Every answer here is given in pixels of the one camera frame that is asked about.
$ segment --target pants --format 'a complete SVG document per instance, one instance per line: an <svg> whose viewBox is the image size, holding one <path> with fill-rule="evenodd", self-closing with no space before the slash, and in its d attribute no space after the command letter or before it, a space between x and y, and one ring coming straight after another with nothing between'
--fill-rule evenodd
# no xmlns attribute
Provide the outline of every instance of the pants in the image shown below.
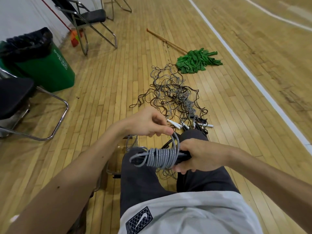
<svg viewBox="0 0 312 234"><path fill-rule="evenodd" d="M187 130L181 134L180 142L190 138L208 141L207 137L201 131ZM123 157L121 167L120 217L128 208L136 204L175 193L165 190L160 185L156 175L156 168L145 165L138 168L129 162L130 157L140 151L143 151L143 149L132 148ZM177 192L193 191L235 191L239 193L224 167L209 172L197 170L195 172L187 171L185 175L178 173Z"/></svg>

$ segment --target person's left hand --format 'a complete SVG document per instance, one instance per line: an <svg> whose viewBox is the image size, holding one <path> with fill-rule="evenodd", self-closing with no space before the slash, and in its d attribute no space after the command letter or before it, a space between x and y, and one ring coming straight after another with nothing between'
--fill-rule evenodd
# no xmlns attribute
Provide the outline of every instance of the person's left hand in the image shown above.
<svg viewBox="0 0 312 234"><path fill-rule="evenodd" d="M154 134L172 135L174 130L167 126L167 120L156 108L149 106L132 116L120 121L124 124L127 134L148 135Z"/></svg>

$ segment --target green mop head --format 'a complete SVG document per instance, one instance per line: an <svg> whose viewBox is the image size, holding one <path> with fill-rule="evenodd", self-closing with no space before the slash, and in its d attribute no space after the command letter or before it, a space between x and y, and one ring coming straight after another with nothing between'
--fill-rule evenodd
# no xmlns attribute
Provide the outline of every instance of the green mop head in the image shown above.
<svg viewBox="0 0 312 234"><path fill-rule="evenodd" d="M221 60L209 57L217 54L218 52L208 52L204 48L189 51L185 56L177 59L176 66L181 70L181 74L197 73L199 70L206 70L205 66L207 65L223 65Z"/></svg>

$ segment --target shirt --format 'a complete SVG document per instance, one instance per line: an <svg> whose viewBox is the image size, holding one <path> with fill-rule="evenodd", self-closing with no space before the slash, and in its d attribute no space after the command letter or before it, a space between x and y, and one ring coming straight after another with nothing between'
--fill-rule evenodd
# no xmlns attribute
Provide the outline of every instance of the shirt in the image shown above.
<svg viewBox="0 0 312 234"><path fill-rule="evenodd" d="M119 234L262 233L243 197L233 191L175 193L130 207Z"/></svg>

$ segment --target wooden mop handle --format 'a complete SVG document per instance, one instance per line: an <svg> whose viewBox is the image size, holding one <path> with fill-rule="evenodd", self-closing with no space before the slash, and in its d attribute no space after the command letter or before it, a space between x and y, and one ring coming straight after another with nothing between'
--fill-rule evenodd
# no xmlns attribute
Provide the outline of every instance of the wooden mop handle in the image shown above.
<svg viewBox="0 0 312 234"><path fill-rule="evenodd" d="M177 48L178 50L180 50L180 51L182 51L182 52L184 52L184 53L186 53L186 54L188 53L188 51L186 51L186 50L184 50L183 48L181 48L181 47L175 45L174 43L172 43L172 42L170 42L170 41L168 41L167 39L163 38L162 36L160 36L160 35L158 35L158 34L152 32L152 31L150 31L149 29L146 29L146 31L147 31L147 32L150 32L152 35L155 35L157 38L159 38L160 40L162 40L162 41L164 41L164 42L170 44L171 46L174 46L174 47Z"/></svg>

